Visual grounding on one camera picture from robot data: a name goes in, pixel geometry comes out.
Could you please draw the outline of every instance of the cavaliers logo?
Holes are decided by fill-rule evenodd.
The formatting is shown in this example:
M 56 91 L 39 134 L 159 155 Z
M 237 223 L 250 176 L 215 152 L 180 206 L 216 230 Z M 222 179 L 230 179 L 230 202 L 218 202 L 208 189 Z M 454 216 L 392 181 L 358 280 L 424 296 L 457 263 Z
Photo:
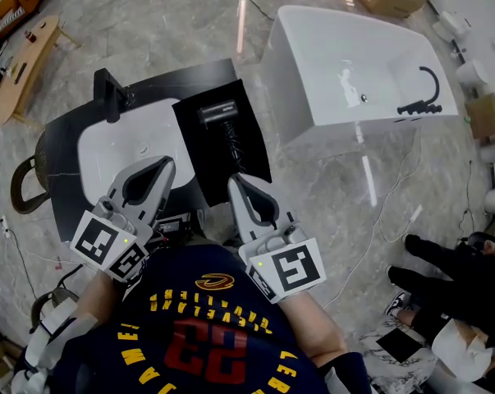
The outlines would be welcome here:
M 222 291 L 234 285 L 234 277 L 224 273 L 209 273 L 204 274 L 195 284 L 202 291 Z

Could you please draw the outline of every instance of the table leg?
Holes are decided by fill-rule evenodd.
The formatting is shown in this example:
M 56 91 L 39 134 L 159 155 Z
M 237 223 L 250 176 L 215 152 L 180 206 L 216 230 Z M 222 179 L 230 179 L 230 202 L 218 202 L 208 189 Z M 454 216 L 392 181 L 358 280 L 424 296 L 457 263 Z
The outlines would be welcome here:
M 27 126 L 32 126 L 35 127 L 38 130 L 43 131 L 44 127 L 41 126 L 38 122 L 32 121 L 26 117 L 23 117 L 22 115 L 19 115 L 18 113 L 14 112 L 12 114 L 12 118 L 15 118 L 17 121 L 25 123 Z
M 75 39 L 73 39 L 69 34 L 67 34 L 64 30 L 62 30 L 61 28 L 59 28 L 59 32 L 61 32 L 62 35 L 64 35 L 65 37 L 67 37 L 70 41 L 72 41 L 75 45 L 77 45 L 78 47 L 81 47 L 83 44 L 80 44 L 79 42 L 77 42 Z

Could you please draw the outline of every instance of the t-shirt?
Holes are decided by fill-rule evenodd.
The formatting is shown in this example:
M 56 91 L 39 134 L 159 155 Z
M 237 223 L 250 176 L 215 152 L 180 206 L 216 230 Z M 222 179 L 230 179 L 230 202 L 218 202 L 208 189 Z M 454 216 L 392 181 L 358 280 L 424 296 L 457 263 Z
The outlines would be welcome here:
M 152 255 L 114 319 L 66 344 L 52 392 L 327 393 L 244 269 L 218 245 Z M 370 392 L 360 354 L 335 362 L 350 392 Z
M 454 319 L 435 337 L 431 348 L 457 379 L 467 383 L 481 379 L 492 361 L 492 349 L 487 349 L 478 337 L 466 345 Z

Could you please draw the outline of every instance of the black countertop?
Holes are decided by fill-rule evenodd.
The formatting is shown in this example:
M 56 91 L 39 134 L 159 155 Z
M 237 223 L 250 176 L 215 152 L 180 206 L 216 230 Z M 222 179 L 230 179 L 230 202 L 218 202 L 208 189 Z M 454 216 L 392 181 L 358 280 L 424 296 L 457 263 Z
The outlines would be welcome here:
M 127 86 L 134 98 L 126 111 L 166 98 L 187 99 L 234 80 L 236 73 L 230 59 L 171 71 Z M 71 241 L 83 212 L 94 207 L 83 193 L 77 141 L 85 128 L 104 120 L 103 101 L 96 100 L 46 125 L 48 188 L 62 241 Z M 163 214 L 172 216 L 205 206 L 201 189 L 193 178 L 186 186 L 171 191 Z

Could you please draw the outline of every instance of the white marker cube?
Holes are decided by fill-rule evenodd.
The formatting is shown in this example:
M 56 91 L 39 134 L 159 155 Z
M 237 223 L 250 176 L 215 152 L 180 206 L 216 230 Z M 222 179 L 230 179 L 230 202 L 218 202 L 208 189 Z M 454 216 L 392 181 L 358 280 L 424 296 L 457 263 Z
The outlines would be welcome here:
M 326 280 L 314 238 L 251 257 L 246 272 L 272 304 Z
M 86 211 L 70 248 L 119 282 L 126 282 L 136 274 L 148 255 L 134 235 Z

